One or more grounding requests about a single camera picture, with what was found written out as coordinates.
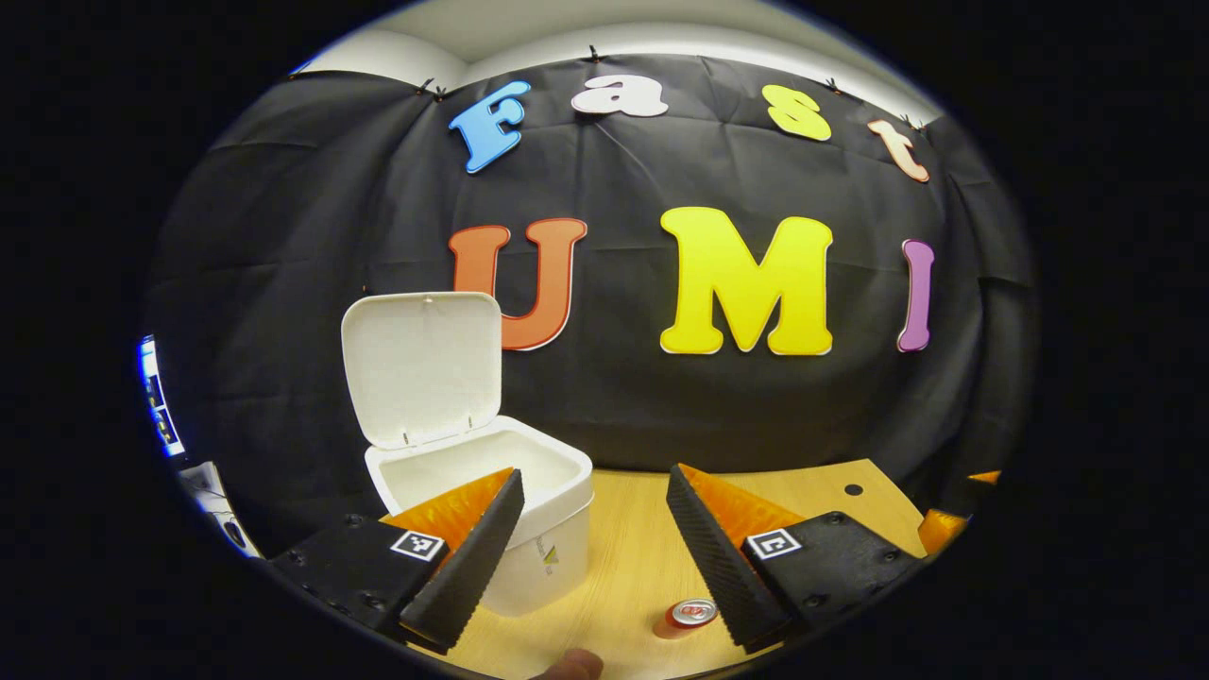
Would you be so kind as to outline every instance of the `finger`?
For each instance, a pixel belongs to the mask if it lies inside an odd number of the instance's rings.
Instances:
[[[569,650],[562,658],[584,667],[588,670],[589,680],[600,680],[601,673],[604,670],[604,661],[588,650]]]
[[[562,658],[554,663],[550,668],[545,670],[542,675],[532,678],[531,680],[594,680],[591,675],[588,674],[588,669],[583,665]]]

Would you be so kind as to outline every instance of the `white storage box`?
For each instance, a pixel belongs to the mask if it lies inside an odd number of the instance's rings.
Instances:
[[[345,312],[348,391],[371,446],[365,465],[399,514],[504,467],[525,508],[482,595],[502,616],[550,604],[588,572],[592,462],[499,415],[499,305],[482,293],[376,295]]]

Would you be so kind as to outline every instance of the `monitor screen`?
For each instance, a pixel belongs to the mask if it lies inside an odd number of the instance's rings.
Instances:
[[[160,364],[155,357],[155,338],[147,335],[139,344],[139,367],[143,373],[143,386],[146,390],[147,405],[151,409],[151,417],[160,439],[163,442],[164,454],[177,456],[185,453],[185,445],[177,437],[177,427],[168,414],[168,403],[164,402],[163,390],[160,386]]]

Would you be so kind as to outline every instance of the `letter i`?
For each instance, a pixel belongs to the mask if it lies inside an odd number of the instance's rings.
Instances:
[[[907,296],[907,324],[898,334],[899,352],[918,352],[927,346],[927,307],[932,295],[932,263],[936,255],[922,241],[903,241],[903,257],[909,269],[910,289]]]

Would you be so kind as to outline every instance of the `can lid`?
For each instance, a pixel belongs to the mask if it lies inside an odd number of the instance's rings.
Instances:
[[[675,623],[686,628],[705,626],[718,616],[718,606],[713,600],[694,598],[672,605],[671,618]]]

